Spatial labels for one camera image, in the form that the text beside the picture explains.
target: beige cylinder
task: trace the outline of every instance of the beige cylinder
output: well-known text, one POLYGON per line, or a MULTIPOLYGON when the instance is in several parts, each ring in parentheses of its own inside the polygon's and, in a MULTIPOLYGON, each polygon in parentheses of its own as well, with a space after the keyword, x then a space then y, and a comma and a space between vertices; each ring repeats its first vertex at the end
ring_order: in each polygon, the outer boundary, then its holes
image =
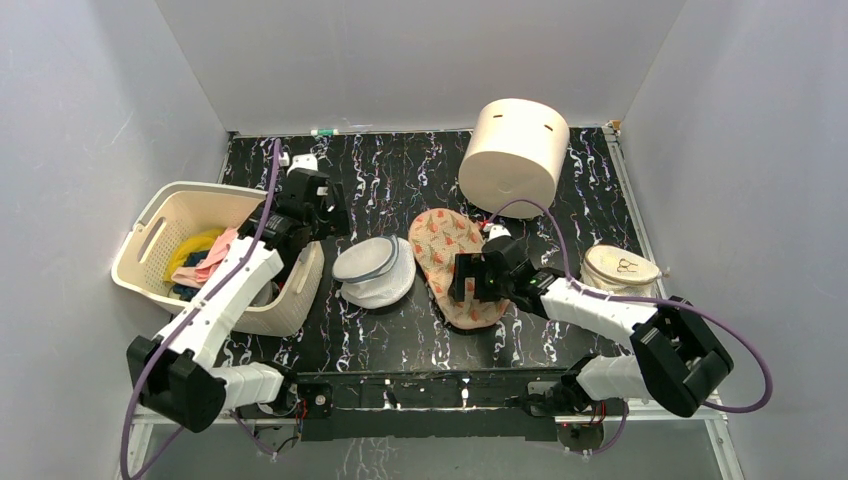
MULTIPOLYGON (((568 139, 568 124, 556 110, 529 100, 494 101, 477 118, 459 167, 459 188, 487 212, 517 198, 550 207, 568 139)), ((501 215, 533 218, 540 213, 532 205, 516 203, 501 215)))

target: beige plastic basket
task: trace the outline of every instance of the beige plastic basket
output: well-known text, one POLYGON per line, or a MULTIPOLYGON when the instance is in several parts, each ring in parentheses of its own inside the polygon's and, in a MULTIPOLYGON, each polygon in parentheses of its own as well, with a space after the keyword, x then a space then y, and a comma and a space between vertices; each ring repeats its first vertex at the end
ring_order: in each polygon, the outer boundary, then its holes
MULTIPOLYGON (((174 182, 162 187, 138 217, 112 265, 112 280, 171 313, 187 302, 170 298, 162 276, 171 253, 191 235, 210 228, 238 227, 265 199, 265 192, 213 183, 174 182)), ((315 300, 324 269, 318 242, 301 252, 282 291, 268 305, 249 307, 235 329, 286 337, 296 333, 315 300)))

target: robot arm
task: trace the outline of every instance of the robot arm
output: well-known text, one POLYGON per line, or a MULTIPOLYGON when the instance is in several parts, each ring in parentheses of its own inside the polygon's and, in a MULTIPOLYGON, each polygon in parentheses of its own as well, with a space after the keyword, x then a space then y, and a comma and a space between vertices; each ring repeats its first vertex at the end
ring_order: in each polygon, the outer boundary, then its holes
POLYGON ((273 214, 246 265, 229 282, 224 278, 239 266, 252 243, 261 207, 239 229, 240 237, 191 304, 152 340, 142 336, 127 349, 133 383, 148 360, 189 312, 198 313, 168 346, 143 385, 142 405, 192 432, 206 429, 223 410, 255 403, 275 410, 292 406, 288 388, 293 376, 273 363, 214 368, 217 354, 242 313, 264 285, 282 277, 309 242, 347 235, 350 224, 341 186, 328 177, 298 167, 297 162, 275 196, 273 214), (210 292, 219 291, 210 298, 210 292))
POLYGON ((573 323, 633 352, 584 357, 547 392, 548 410, 580 412, 607 398, 652 398, 690 417, 733 369, 703 318, 676 308, 604 300, 607 292, 554 269, 537 269, 508 235, 491 235, 482 253, 458 254, 455 265, 449 293, 456 301, 464 300, 465 279, 474 278, 479 301, 508 298, 521 310, 573 323))

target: patterned cloth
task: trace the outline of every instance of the patterned cloth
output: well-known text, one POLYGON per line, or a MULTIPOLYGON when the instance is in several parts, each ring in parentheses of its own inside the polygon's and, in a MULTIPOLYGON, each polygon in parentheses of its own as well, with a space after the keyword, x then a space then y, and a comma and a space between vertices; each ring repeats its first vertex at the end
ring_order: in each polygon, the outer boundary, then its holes
POLYGON ((471 330, 492 326, 500 320, 509 300, 486 303, 474 300, 472 278, 465 281, 465 302, 454 302, 448 296, 455 268, 454 255, 482 251, 483 237, 474 222, 446 208, 428 210, 416 217, 409 227, 409 243, 448 322, 456 328, 471 330))

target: cable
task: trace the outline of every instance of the cable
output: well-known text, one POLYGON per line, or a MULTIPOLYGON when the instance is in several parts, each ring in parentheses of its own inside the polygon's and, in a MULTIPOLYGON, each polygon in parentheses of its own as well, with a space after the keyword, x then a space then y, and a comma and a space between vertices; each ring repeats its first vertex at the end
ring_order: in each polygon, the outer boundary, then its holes
POLYGON ((613 445, 615 445, 615 442, 618 441, 618 439, 621 437, 622 432, 624 432, 624 424, 627 423, 627 415, 628 414, 630 414, 630 407, 627 405, 627 402, 624 402, 624 413, 621 414, 621 423, 618 424, 618 429, 615 431, 615 435, 613 435, 612 438, 610 439, 609 443, 607 443, 603 447, 601 447, 597 450, 592 450, 591 451, 592 455, 604 453, 607 450, 609 450, 610 448, 612 448, 613 445))
MULTIPOLYGON (((265 206, 262 209, 262 216, 260 217, 259 224, 256 227, 256 234, 254 235, 253 241, 250 243, 250 246, 247 249, 247 253, 245 253, 244 257, 241 258, 238 265, 236 265, 236 267, 234 269, 232 269, 229 273, 227 273, 227 275, 223 278, 223 280, 221 280, 220 283, 218 283, 217 285, 212 287, 212 289, 209 291, 209 293, 206 295, 206 297, 204 297, 204 300, 209 301, 218 292, 220 292, 221 289, 224 288, 224 286, 242 268, 244 268, 245 265, 247 265, 247 262, 250 260, 251 255, 253 255, 253 251, 256 250, 256 245, 259 244, 259 239, 262 238, 262 231, 265 230, 265 224, 268 223, 268 217, 271 214, 271 204, 274 203, 274 187, 277 184, 277 170, 278 170, 278 166, 279 166, 279 163, 278 163, 279 162, 279 155, 280 155, 280 140, 276 139, 276 140, 274 140, 274 151, 273 151, 273 155, 271 157, 271 176, 270 176, 270 179, 268 181, 268 194, 265 197, 265 206)), ((121 431, 120 466, 121 466, 121 476, 125 480, 140 479, 142 477, 142 475, 144 475, 145 472, 147 472, 147 470, 151 467, 151 465, 153 465, 153 463, 156 462, 156 460, 159 459, 159 456, 162 455, 162 452, 164 452, 165 449, 168 448, 168 445, 170 445, 171 442, 174 441, 174 439, 177 437, 177 435, 179 435, 180 433, 182 433, 183 430, 185 430, 184 427, 182 427, 182 426, 179 427, 174 433, 171 434, 170 437, 168 437, 165 440, 165 443, 162 445, 162 447, 159 449, 159 451, 157 451, 153 455, 153 458, 151 458, 150 461, 148 461, 146 464, 144 464, 141 467, 141 469, 139 469, 139 471, 136 472, 136 474, 134 476, 130 475, 129 464, 128 464, 128 461, 127 461, 127 454, 129 453, 130 429, 132 427, 133 414, 135 413, 135 409, 138 406, 139 396, 141 395, 141 390, 144 388, 144 384, 147 382, 147 378, 150 376, 150 372, 153 370, 153 367, 156 365, 156 363, 159 361, 159 359, 162 358, 162 355, 165 353, 165 350, 167 350, 168 346, 183 332, 183 330, 186 329, 186 327, 191 323, 192 320, 194 320, 194 317, 196 317, 198 315, 198 313, 200 313, 200 310, 198 310, 196 308, 194 310, 192 310, 191 312, 189 312, 188 315, 186 315, 186 318, 183 319, 183 321, 174 329, 174 331, 171 332, 171 334, 168 335, 167 338, 162 340, 162 343, 159 344, 159 348, 156 349, 156 351, 153 353, 153 355, 150 357, 150 359, 144 365, 144 368, 141 370, 141 375, 139 375, 138 381, 136 382, 135 386, 133 387, 132 395, 130 396, 130 402, 127 405, 127 412, 124 415, 124 426, 123 426, 123 429, 121 431)), ((242 424, 242 422, 238 418, 238 416, 234 415, 234 418, 236 418, 237 422, 242 424)))
POLYGON ((247 424, 244 423, 244 421, 238 416, 235 410, 233 410, 232 417, 233 419, 235 419, 236 423, 239 424, 242 430, 247 433, 250 439, 253 440, 253 443, 256 444, 256 446, 259 448, 259 450, 262 451, 262 453, 274 456, 274 449, 262 443, 262 441, 259 440, 259 438, 253 432, 250 431, 250 427, 248 427, 247 424))
POLYGON ((607 295, 604 295, 604 294, 593 292, 591 290, 583 289, 580 282, 577 282, 576 280, 574 280, 574 277, 571 276, 571 272, 569 271, 569 268, 568 268, 568 253, 567 253, 566 248, 565 248, 565 237, 562 235, 562 231, 560 230, 559 224, 557 223, 556 219, 551 214, 550 210, 548 210, 547 208, 543 207, 542 205, 539 205, 538 203, 534 202, 533 200, 528 200, 528 199, 525 199, 525 198, 519 198, 519 199, 512 200, 511 202, 508 202, 506 205, 499 208, 497 212, 493 213, 492 216, 489 217, 488 220, 486 220, 486 223, 492 223, 495 220, 495 218, 497 218, 498 214, 503 211, 503 209, 505 209, 506 207, 512 205, 513 203, 517 203, 517 202, 526 202, 526 203, 529 203, 529 204, 535 206, 536 208, 541 210, 542 213, 544 213, 546 217, 548 217, 548 220, 551 221, 551 223, 554 226, 554 229, 556 230, 557 236, 559 237, 559 248, 562 251, 562 262, 563 262, 563 267, 565 268, 565 278, 575 288, 577 288, 577 290, 580 291, 581 294, 588 295, 590 297, 598 298, 598 299, 601 299, 601 300, 612 300, 614 302, 648 303, 648 304, 656 305, 656 306, 665 306, 665 307, 680 308, 680 309, 683 309, 683 310, 688 310, 688 311, 694 313, 695 315, 698 315, 698 316, 704 318, 705 320, 709 321, 713 325, 721 328, 725 332, 729 333, 730 336, 732 336, 733 338, 738 340, 739 343, 742 344, 742 346, 744 346, 746 349, 748 349, 749 352, 751 352, 751 356, 754 357, 754 360, 756 360, 757 365, 759 365, 760 370, 763 373, 763 380, 765 381, 765 388, 763 390, 763 396, 760 397, 759 400, 752 403, 751 405, 746 405, 744 407, 728 407, 728 406, 725 406, 725 405, 719 405, 719 404, 711 403, 711 402, 704 402, 704 405, 706 405, 707 407, 710 407, 714 410, 718 410, 720 412, 725 412, 725 413, 750 413, 750 412, 755 412, 755 411, 763 408, 769 402, 769 400, 771 400, 771 396, 772 396, 772 393, 774 391, 774 383, 773 383, 772 377, 771 377, 771 369, 769 369, 768 365, 766 364, 765 358, 763 358, 762 354, 760 354, 759 350, 757 350, 757 348, 754 347, 754 345, 751 344, 751 342, 749 342, 747 339, 745 339, 742 336, 742 334, 737 332, 730 325, 727 325, 723 321, 718 320, 717 318, 715 318, 712 315, 708 314, 707 312, 701 310, 700 308, 693 307, 692 305, 688 305, 688 304, 685 304, 685 303, 682 303, 682 302, 675 302, 673 300, 666 300, 666 299, 663 299, 663 298, 629 297, 629 296, 619 296, 619 295, 609 295, 609 296, 607 296, 607 295))
POLYGON ((282 444, 281 444, 281 445, 277 448, 277 452, 276 452, 276 453, 280 453, 280 452, 281 452, 284 448, 286 448, 286 444, 288 444, 288 443, 289 443, 289 442, 291 442, 291 441, 294 441, 294 443, 292 444, 292 448, 294 448, 294 446, 295 446, 295 445, 297 445, 297 441, 298 441, 298 440, 300 440, 300 437, 299 437, 299 436, 297 436, 297 435, 295 435, 295 436, 293 436, 293 437, 289 437, 289 438, 287 438, 287 439, 286 439, 286 440, 285 440, 285 441, 284 441, 284 442, 283 442, 283 443, 282 443, 282 444))

